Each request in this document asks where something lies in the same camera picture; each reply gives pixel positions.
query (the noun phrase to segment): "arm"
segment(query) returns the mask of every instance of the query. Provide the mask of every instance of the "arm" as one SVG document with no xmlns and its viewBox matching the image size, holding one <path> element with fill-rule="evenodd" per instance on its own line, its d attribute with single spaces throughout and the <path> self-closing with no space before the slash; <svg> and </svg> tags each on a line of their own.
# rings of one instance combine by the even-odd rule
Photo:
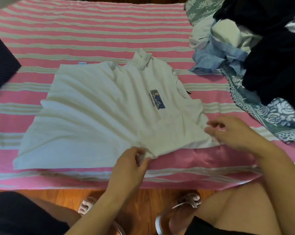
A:
<svg viewBox="0 0 295 235">
<path fill-rule="evenodd" d="M 146 158 L 137 166 L 136 155 L 143 154 L 140 148 L 126 150 L 117 160 L 105 193 L 65 235 L 106 235 L 112 221 L 126 201 L 142 184 L 151 161 Z"/>
<path fill-rule="evenodd" d="M 255 156 L 283 233 L 295 235 L 295 164 L 290 157 L 238 118 L 219 117 L 208 124 L 208 134 Z"/>
</svg>

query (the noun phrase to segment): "bed sheet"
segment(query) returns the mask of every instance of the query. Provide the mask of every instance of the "bed sheet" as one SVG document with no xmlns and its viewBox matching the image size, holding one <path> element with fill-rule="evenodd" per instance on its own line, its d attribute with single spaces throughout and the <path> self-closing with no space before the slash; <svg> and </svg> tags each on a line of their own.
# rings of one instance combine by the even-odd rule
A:
<svg viewBox="0 0 295 235">
<path fill-rule="evenodd" d="M 106 187 L 111 168 L 13 170 L 23 134 L 40 111 L 60 64 L 113 61 L 125 64 L 143 48 L 172 66 L 201 99 L 209 119 L 242 118 L 287 151 L 286 145 L 237 107 L 223 75 L 197 76 L 189 47 L 192 26 L 183 4 L 122 4 L 63 0 L 22 0 L 0 10 L 0 38 L 22 68 L 0 90 L 0 189 Z M 223 189 L 261 174 L 255 159 L 225 145 L 181 149 L 153 160 L 143 188 Z"/>
</svg>

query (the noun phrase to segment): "foot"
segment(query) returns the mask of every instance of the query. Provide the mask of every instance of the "foot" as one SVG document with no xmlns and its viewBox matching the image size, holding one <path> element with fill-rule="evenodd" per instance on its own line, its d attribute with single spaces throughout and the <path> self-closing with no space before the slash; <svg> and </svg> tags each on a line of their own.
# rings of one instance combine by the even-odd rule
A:
<svg viewBox="0 0 295 235">
<path fill-rule="evenodd" d="M 89 209 L 97 202 L 97 200 L 93 197 L 86 198 L 80 205 L 78 209 L 78 213 L 83 216 L 89 211 Z"/>
<path fill-rule="evenodd" d="M 202 201 L 200 196 L 195 193 L 189 194 L 194 200 L 195 204 L 199 206 Z M 178 203 L 188 201 L 188 197 L 182 197 Z M 173 217 L 169 220 L 169 229 L 172 234 L 184 234 L 185 230 L 191 223 L 197 208 L 193 208 L 190 204 L 181 205 Z"/>
</svg>

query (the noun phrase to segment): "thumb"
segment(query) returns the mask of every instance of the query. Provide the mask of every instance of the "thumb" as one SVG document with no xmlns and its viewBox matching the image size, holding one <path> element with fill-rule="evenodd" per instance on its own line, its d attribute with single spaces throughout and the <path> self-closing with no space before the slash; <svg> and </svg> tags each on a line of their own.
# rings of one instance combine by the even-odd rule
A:
<svg viewBox="0 0 295 235">
<path fill-rule="evenodd" d="M 147 167 L 148 167 L 148 165 L 150 164 L 150 161 L 152 160 L 152 158 L 150 158 L 150 157 L 148 157 L 148 158 L 145 158 L 142 162 L 141 162 L 141 164 L 140 164 L 140 166 L 139 166 L 139 171 L 140 171 L 140 173 L 142 173 L 143 174 L 143 176 L 145 175 L 145 173 L 146 173 L 146 171 L 147 171 Z"/>
<path fill-rule="evenodd" d="M 204 132 L 215 137 L 218 141 L 225 141 L 225 137 L 226 137 L 226 132 L 225 131 L 221 131 L 218 129 L 215 129 L 213 127 L 206 127 L 204 129 Z"/>
</svg>

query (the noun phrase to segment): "person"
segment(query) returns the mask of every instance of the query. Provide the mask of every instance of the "person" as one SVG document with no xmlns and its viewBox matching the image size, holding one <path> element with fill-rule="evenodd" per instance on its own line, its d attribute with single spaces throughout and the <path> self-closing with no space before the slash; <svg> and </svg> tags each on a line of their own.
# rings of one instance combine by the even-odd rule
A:
<svg viewBox="0 0 295 235">
<path fill-rule="evenodd" d="M 235 150 L 253 154 L 263 177 L 214 193 L 198 208 L 182 205 L 169 221 L 171 232 L 177 235 L 295 235 L 295 164 L 292 160 L 238 118 L 222 116 L 208 124 L 206 133 Z M 98 201 L 83 203 L 82 217 L 46 201 L 14 192 L 0 193 L 0 234 L 116 234 L 117 229 L 112 228 L 114 219 L 140 187 L 150 162 L 146 158 L 137 165 L 136 155 L 142 153 L 143 149 L 131 148 L 121 155 L 112 169 L 107 190 Z"/>
</svg>

